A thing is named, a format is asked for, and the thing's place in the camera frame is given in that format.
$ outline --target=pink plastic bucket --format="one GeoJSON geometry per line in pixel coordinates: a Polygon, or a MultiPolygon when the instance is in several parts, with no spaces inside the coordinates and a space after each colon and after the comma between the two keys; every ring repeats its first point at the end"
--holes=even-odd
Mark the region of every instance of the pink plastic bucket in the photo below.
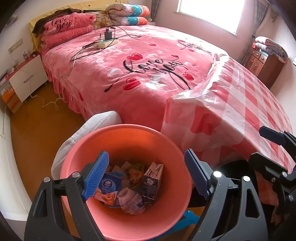
{"type": "MultiPolygon", "coordinates": [[[[164,163],[161,187],[153,206],[146,205],[141,215],[125,214],[120,208],[109,208],[90,198],[86,203],[108,240],[140,241],[155,238],[169,230],[182,217],[192,191],[192,180],[179,148],[163,134],[138,125],[115,125],[96,130],[81,139],[68,153],[61,178],[81,171],[99,153],[109,153],[110,163],[153,161],[164,163]]],[[[66,197],[63,201],[69,210],[66,197]]]]}

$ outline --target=yellow headboard cover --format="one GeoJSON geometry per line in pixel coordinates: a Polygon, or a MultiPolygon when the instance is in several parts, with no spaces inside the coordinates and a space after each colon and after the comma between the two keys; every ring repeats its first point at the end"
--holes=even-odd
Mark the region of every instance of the yellow headboard cover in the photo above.
{"type": "Polygon", "coordinates": [[[39,19],[45,18],[51,14],[54,14],[55,11],[57,10],[62,10],[66,8],[76,8],[81,10],[105,10],[108,5],[111,5],[114,3],[128,3],[128,1],[127,0],[97,0],[97,1],[90,1],[90,2],[81,2],[81,3],[66,5],[66,6],[54,9],[50,12],[40,15],[37,18],[34,18],[31,22],[29,22],[29,28],[31,32],[32,42],[33,42],[33,51],[37,51],[41,43],[41,35],[39,35],[38,37],[35,37],[35,34],[32,33],[35,27],[35,24],[39,19]]]}

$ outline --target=metal screw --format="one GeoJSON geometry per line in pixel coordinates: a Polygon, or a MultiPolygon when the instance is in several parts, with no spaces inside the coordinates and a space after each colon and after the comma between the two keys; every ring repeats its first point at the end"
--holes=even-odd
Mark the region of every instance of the metal screw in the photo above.
{"type": "Polygon", "coordinates": [[[50,181],[50,177],[45,177],[45,178],[43,179],[43,181],[44,181],[45,183],[48,183],[48,182],[50,181]]]}
{"type": "Polygon", "coordinates": [[[77,178],[77,177],[79,177],[80,176],[80,173],[79,172],[73,172],[72,173],[72,177],[73,178],[77,178]]]}
{"type": "Polygon", "coordinates": [[[218,171],[214,171],[214,172],[213,172],[213,175],[214,175],[215,177],[222,177],[222,173],[221,173],[221,172],[218,172],[218,171]]]}
{"type": "Polygon", "coordinates": [[[251,180],[248,176],[244,176],[243,179],[245,182],[249,182],[251,180]]]}

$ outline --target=dark brown cloth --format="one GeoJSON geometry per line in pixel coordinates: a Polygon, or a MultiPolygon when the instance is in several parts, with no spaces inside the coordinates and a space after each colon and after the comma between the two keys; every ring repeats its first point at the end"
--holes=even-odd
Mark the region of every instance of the dark brown cloth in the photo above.
{"type": "Polygon", "coordinates": [[[66,8],[66,9],[62,9],[62,10],[57,10],[55,11],[54,14],[49,15],[45,18],[41,18],[37,21],[37,23],[35,24],[35,27],[32,31],[32,33],[34,33],[36,35],[36,37],[38,37],[39,34],[41,34],[44,30],[44,24],[46,24],[47,22],[54,20],[55,18],[64,16],[64,15],[68,15],[71,13],[81,13],[80,9],[73,9],[73,8],[66,8]]]}

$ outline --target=drawer handle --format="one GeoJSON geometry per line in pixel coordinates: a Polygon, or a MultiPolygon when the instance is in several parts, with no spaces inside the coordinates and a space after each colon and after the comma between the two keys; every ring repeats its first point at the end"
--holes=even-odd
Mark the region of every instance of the drawer handle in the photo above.
{"type": "Polygon", "coordinates": [[[30,79],[32,79],[34,77],[34,75],[31,75],[29,78],[27,78],[24,83],[27,83],[30,79]]]}

